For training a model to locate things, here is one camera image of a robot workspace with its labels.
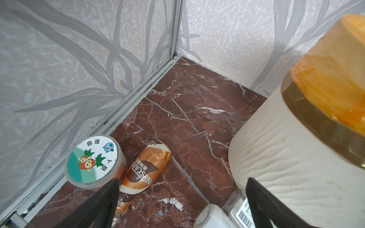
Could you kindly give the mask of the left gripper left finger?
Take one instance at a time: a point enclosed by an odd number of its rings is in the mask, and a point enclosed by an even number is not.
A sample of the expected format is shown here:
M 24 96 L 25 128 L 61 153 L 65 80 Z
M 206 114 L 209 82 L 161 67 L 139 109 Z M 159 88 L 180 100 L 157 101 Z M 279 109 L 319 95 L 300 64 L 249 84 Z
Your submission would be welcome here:
M 111 228 L 117 208 L 118 179 L 110 180 L 57 228 Z

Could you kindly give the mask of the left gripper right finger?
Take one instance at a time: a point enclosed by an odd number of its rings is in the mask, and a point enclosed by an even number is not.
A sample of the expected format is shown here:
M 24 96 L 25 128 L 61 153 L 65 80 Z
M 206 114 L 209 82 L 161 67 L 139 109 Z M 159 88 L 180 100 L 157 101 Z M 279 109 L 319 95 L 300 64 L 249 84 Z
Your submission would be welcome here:
M 311 226 L 278 200 L 254 178 L 249 178 L 246 196 L 257 228 L 310 228 Z

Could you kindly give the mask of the green white label bottle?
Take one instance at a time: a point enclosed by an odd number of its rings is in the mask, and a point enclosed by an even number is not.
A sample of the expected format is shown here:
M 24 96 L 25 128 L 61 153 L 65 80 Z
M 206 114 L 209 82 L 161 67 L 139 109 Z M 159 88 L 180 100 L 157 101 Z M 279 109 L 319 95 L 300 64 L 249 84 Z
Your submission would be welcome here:
M 244 189 L 235 190 L 222 210 L 238 228 L 256 228 Z

